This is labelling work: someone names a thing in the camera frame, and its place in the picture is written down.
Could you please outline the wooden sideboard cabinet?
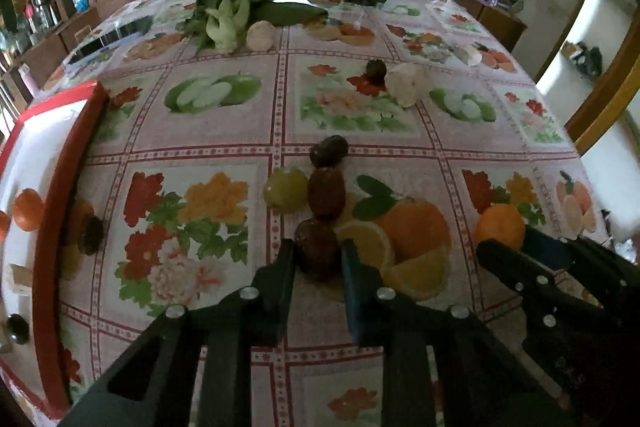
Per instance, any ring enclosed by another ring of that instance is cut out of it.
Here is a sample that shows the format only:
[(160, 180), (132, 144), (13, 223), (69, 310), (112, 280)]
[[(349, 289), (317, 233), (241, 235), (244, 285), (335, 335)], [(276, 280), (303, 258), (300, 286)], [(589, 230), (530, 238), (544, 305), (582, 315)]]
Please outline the wooden sideboard cabinet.
[(21, 65), (28, 66), (32, 79), (35, 80), (37, 87), (41, 88), (55, 69), (62, 64), (64, 58), (79, 46), (79, 43), (99, 25), (100, 21), (98, 9), (92, 6), (48, 31), (24, 53), (13, 55), (8, 75), (15, 83), (16, 89), (23, 94), (28, 91), (18, 72)]

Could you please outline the dark date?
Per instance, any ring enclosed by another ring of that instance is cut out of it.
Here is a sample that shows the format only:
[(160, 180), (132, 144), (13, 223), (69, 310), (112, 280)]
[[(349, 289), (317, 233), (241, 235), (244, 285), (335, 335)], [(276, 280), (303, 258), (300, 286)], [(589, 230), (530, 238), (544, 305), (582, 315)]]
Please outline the dark date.
[(86, 256), (95, 255), (99, 250), (103, 237), (103, 221), (99, 217), (87, 215), (82, 220), (79, 229), (77, 247), (81, 254)]
[(314, 168), (334, 168), (348, 153), (348, 142), (341, 135), (331, 135), (310, 148), (309, 159)]
[(386, 64), (376, 58), (367, 62), (366, 77), (368, 83), (373, 84), (375, 87), (383, 88), (385, 86), (387, 67)]

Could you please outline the red date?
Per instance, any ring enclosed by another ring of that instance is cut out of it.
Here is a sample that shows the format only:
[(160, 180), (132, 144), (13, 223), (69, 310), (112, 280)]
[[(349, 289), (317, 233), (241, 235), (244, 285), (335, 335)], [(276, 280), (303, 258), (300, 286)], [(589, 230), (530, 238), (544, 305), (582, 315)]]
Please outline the red date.
[(318, 220), (333, 222), (341, 216), (346, 204), (343, 173), (337, 168), (314, 170), (307, 185), (309, 208)]
[(316, 219), (304, 220), (297, 225), (294, 241), (299, 269), (311, 280), (326, 283), (341, 276), (341, 246), (329, 225)]

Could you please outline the green grape fruit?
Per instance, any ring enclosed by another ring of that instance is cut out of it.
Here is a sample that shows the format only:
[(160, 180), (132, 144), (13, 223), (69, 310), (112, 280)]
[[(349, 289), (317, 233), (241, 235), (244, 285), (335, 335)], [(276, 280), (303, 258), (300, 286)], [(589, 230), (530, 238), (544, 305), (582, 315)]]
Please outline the green grape fruit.
[(267, 180), (262, 196), (267, 206), (277, 212), (293, 213), (307, 204), (308, 178), (295, 167), (278, 168)]

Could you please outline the beige sugarcane chunk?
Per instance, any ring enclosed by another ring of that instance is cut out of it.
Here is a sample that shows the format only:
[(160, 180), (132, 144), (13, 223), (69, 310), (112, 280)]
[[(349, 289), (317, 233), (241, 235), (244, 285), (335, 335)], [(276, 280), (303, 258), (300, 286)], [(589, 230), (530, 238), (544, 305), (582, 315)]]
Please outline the beige sugarcane chunk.
[(10, 263), (6, 267), (6, 285), (14, 295), (29, 296), (32, 293), (32, 269)]

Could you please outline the orange tangerine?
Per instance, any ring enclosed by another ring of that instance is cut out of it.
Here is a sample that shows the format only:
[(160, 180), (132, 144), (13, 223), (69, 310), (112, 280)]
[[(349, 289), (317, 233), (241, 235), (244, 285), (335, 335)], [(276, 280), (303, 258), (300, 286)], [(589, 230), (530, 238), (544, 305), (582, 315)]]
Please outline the orange tangerine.
[(487, 208), (478, 219), (474, 241), (479, 244), (489, 239), (519, 251), (524, 244), (526, 225), (515, 206), (496, 204)]
[(25, 232), (36, 231), (43, 218), (43, 201), (33, 188), (25, 188), (13, 201), (12, 217), (15, 224)]

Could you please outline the red rimmed white tray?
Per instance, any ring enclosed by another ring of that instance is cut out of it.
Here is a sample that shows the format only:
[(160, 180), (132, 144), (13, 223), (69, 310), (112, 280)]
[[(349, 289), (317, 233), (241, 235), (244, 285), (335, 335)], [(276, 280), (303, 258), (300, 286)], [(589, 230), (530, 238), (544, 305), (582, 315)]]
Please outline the red rimmed white tray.
[[(33, 232), (11, 223), (1, 243), (1, 332), (8, 349), (1, 368), (38, 409), (54, 419), (70, 409), (63, 348), (58, 332), (60, 241), (86, 150), (108, 94), (96, 80), (50, 96), (18, 117), (1, 150), (1, 209), (12, 213), (14, 198), (33, 188), (43, 201), (43, 218)], [(32, 269), (32, 293), (14, 295), (6, 285), (10, 263)], [(6, 319), (20, 314), (29, 342), (6, 335)]]

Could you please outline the pink thermos bottle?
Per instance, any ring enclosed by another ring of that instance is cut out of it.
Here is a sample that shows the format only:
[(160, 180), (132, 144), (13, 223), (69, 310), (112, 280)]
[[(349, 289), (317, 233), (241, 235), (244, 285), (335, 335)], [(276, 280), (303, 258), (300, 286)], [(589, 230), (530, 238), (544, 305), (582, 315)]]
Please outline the pink thermos bottle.
[(32, 77), (32, 73), (30, 72), (30, 68), (27, 64), (22, 64), (18, 66), (18, 72), (22, 78), (22, 81), (31, 96), (36, 96), (40, 89), (38, 87), (37, 81)]

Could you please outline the floral plastic tablecloth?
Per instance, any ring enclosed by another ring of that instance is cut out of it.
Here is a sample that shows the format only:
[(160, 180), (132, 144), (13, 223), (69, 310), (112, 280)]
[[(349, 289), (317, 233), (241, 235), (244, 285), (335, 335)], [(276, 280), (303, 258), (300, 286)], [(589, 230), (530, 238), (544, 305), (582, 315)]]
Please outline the floral plastic tablecloth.
[[(143, 0), (150, 34), (88, 68), (112, 103), (78, 185), (106, 219), (96, 257), (67, 248), (60, 296), (65, 376), (79, 401), (171, 305), (216, 305), (250, 283), (309, 217), (281, 215), (262, 189), (274, 170), (312, 173), (310, 148), (341, 135), (346, 204), (338, 233), (393, 249), (393, 286), (424, 306), (466, 306), (515, 355), (525, 381), (490, 383), (469, 426), (565, 426), (560, 386), (522, 350), (513, 291), (477, 263), (473, 230), (495, 204), (550, 235), (604, 239), (587, 171), (521, 65), (451, 0), (334, 4), (320, 23), (280, 29), (267, 52), (199, 51), (179, 30), (195, 0)], [(472, 44), (475, 67), (452, 53)], [(403, 108), (368, 83), (378, 58), (425, 66), (433, 89)]]

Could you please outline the dark plum on tray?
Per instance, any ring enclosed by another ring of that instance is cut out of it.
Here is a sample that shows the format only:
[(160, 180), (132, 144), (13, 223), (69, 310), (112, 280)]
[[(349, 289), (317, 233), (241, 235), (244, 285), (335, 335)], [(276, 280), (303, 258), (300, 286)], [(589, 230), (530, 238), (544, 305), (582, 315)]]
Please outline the dark plum on tray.
[(21, 346), (29, 342), (29, 324), (20, 314), (10, 314), (4, 326), (6, 326), (6, 335), (12, 343)]

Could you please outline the dark date beside tray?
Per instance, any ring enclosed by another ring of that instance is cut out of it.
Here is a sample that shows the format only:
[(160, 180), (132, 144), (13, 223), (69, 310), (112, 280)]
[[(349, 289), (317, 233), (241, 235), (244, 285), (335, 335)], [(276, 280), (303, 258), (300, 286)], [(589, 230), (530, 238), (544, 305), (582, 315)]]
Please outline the dark date beside tray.
[(95, 255), (99, 250), (103, 237), (103, 221), (99, 217), (87, 215), (82, 220), (79, 229), (77, 247), (81, 254), (86, 256)]

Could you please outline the small pale sugarcane piece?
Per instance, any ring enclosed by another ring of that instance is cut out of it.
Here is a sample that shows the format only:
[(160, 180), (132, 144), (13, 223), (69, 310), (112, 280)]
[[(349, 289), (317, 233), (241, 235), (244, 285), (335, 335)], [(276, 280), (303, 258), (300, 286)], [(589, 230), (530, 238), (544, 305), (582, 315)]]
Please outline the small pale sugarcane piece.
[(466, 66), (475, 67), (483, 61), (482, 52), (472, 44), (465, 46), (454, 44), (451, 49), (454, 56)]

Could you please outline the green leafy bok choy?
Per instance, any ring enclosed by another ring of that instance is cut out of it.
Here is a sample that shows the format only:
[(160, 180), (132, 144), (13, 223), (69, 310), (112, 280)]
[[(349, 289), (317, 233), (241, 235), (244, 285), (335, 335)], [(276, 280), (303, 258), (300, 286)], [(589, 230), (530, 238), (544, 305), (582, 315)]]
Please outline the green leafy bok choy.
[(200, 49), (231, 54), (246, 46), (247, 29), (258, 20), (274, 28), (320, 23), (326, 9), (300, 2), (278, 0), (196, 0), (192, 14), (179, 24), (186, 37), (198, 39)]

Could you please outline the orange tangerine on tray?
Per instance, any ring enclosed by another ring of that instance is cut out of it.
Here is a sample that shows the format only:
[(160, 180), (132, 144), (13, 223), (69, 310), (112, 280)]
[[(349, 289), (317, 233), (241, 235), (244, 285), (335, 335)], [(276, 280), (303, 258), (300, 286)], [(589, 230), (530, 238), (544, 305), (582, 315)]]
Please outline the orange tangerine on tray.
[(25, 188), (13, 201), (12, 217), (15, 224), (25, 232), (36, 231), (43, 218), (43, 201), (33, 188)]

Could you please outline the black remote control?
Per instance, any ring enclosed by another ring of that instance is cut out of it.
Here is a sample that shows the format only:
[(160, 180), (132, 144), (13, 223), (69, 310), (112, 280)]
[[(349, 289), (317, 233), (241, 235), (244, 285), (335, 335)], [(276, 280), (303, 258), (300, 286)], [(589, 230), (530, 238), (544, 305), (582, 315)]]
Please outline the black remote control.
[(86, 58), (93, 58), (99, 53), (114, 49), (115, 46), (122, 44), (130, 37), (145, 35), (150, 30), (152, 23), (153, 17), (147, 15), (137, 18), (136, 20), (130, 20), (130, 22), (126, 24), (116, 25), (96, 38), (92, 38), (86, 43), (81, 43), (81, 45), (74, 49), (70, 56), (66, 58), (64, 64), (76, 64)]

